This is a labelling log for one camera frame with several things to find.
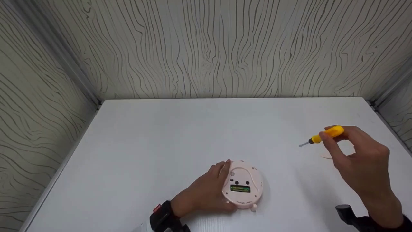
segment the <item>wall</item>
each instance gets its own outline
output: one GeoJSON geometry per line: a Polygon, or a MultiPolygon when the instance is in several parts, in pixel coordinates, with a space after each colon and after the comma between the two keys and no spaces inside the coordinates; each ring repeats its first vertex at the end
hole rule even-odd
{"type": "Polygon", "coordinates": [[[104,99],[370,99],[412,55],[409,0],[41,0],[104,99]]]}
{"type": "Polygon", "coordinates": [[[379,112],[412,151],[412,81],[392,95],[379,112]]]}
{"type": "Polygon", "coordinates": [[[17,231],[95,106],[0,1],[0,231],[17,231]]]}

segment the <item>pink device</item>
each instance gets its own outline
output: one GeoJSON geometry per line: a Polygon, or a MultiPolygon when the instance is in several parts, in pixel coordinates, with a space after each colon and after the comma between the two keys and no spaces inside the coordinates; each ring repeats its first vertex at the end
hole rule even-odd
{"type": "Polygon", "coordinates": [[[262,196],[263,179],[260,172],[243,160],[232,161],[222,193],[240,209],[250,208],[255,212],[257,201],[262,196]]]}

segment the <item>hand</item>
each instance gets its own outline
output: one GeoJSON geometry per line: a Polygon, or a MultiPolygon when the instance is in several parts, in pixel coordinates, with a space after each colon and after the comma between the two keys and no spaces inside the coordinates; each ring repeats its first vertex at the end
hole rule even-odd
{"type": "Polygon", "coordinates": [[[402,206],[392,192],[389,181],[389,149],[376,142],[356,126],[344,126],[344,133],[331,138],[319,133],[345,182],[359,195],[370,216],[384,228],[403,223],[402,206]],[[355,153],[346,156],[337,142],[349,140],[355,153]]]}
{"type": "Polygon", "coordinates": [[[187,189],[171,200],[176,216],[182,218],[199,211],[230,213],[236,210],[232,203],[223,200],[222,188],[229,174],[231,161],[222,161],[212,165],[208,172],[197,178],[187,189]]]}

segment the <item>yellow screwdriver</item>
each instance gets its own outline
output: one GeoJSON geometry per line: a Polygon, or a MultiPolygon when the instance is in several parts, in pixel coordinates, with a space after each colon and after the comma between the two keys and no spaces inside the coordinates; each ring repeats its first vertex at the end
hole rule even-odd
{"type": "MultiPolygon", "coordinates": [[[[324,132],[328,134],[330,137],[334,138],[336,136],[341,135],[344,132],[344,129],[342,126],[336,125],[336,126],[333,126],[325,130],[324,132]]],[[[303,147],[307,144],[321,143],[321,141],[322,141],[321,137],[319,136],[319,134],[317,134],[317,135],[312,136],[312,138],[310,138],[308,142],[299,145],[299,147],[303,147]]]]}

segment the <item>white table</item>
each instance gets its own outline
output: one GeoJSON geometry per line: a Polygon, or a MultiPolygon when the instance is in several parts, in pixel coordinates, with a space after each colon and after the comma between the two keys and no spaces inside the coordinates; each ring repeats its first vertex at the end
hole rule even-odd
{"type": "MultiPolygon", "coordinates": [[[[412,215],[412,158],[363,98],[107,100],[23,230],[131,232],[230,158],[262,172],[257,212],[194,215],[185,221],[192,231],[355,231],[335,206],[366,215],[358,196],[321,158],[322,144],[298,147],[334,124],[357,125],[389,147],[392,188],[412,215]]],[[[341,148],[353,151],[346,141],[341,148]]]]}

